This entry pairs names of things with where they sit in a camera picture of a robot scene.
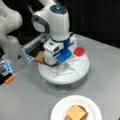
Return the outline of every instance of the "gray table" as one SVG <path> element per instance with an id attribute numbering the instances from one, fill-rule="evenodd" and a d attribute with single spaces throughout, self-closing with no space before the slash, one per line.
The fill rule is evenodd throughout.
<path id="1" fill-rule="evenodd" d="M 58 92 L 48 88 L 32 62 L 9 86 L 0 87 L 0 120 L 49 120 L 52 108 L 69 95 L 83 95 L 100 108 L 103 120 L 120 117 L 120 50 L 78 36 L 90 59 L 88 78 L 74 91 Z"/>

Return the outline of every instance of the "plate rim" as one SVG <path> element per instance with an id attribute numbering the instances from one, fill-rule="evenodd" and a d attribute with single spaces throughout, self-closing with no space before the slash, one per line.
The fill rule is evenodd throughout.
<path id="1" fill-rule="evenodd" d="M 64 97 L 62 98 L 61 100 L 59 100 L 53 107 L 52 111 L 51 111 L 51 116 L 50 116 L 50 120 L 53 120 L 52 119 L 52 116 L 53 116 L 53 112 L 55 110 L 55 108 L 65 99 L 68 99 L 68 98 L 72 98 L 72 97 L 79 97 L 79 98 L 83 98 L 83 99 L 86 99 L 88 101 L 90 101 L 90 103 L 94 104 L 95 106 L 95 109 L 99 112 L 99 120 L 102 120 L 102 114 L 101 114 L 101 111 L 99 109 L 99 107 L 96 105 L 96 103 L 94 101 L 92 101 L 91 99 L 85 97 L 85 96 L 81 96 L 81 95 L 71 95 L 71 96 L 67 96 L 67 97 Z"/>

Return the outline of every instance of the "round platform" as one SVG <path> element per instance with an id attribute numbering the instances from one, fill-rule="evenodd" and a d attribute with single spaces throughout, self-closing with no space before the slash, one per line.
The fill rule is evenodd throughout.
<path id="1" fill-rule="evenodd" d="M 69 59 L 58 70 L 57 67 L 49 67 L 39 64 L 41 76 L 49 83 L 56 85 L 68 85 L 81 80 L 89 70 L 89 59 L 86 54 L 79 58 Z"/>

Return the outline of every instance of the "food on plate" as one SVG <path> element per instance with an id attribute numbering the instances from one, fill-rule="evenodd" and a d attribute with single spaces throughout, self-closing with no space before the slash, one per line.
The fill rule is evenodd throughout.
<path id="1" fill-rule="evenodd" d="M 87 120 L 87 117 L 88 113 L 84 107 L 74 105 L 67 112 L 65 120 Z"/>

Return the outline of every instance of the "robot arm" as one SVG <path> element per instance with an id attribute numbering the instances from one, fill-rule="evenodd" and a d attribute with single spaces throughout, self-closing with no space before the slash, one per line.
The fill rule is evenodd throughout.
<path id="1" fill-rule="evenodd" d="M 50 25 L 48 20 L 48 11 L 52 5 L 57 5 L 55 0 L 39 0 L 44 8 L 33 14 L 32 22 L 34 28 L 43 34 L 50 34 Z"/>
<path id="2" fill-rule="evenodd" d="M 21 50 L 18 39 L 7 34 L 19 28 L 22 22 L 21 15 L 17 11 L 8 8 L 0 0 L 0 45 L 5 53 L 3 56 L 4 61 L 11 62 L 15 72 L 21 69 L 27 59 Z"/>
<path id="3" fill-rule="evenodd" d="M 51 6 L 54 4 L 57 4 L 57 2 L 55 0 L 39 0 L 43 6 L 47 7 L 47 6 Z"/>
<path id="4" fill-rule="evenodd" d="M 50 34 L 50 39 L 44 44 L 44 62 L 54 66 L 57 62 L 63 63 L 72 56 L 77 42 L 75 36 L 70 36 L 67 9 L 53 0 L 40 2 L 45 7 L 34 13 L 33 26 L 41 33 Z"/>

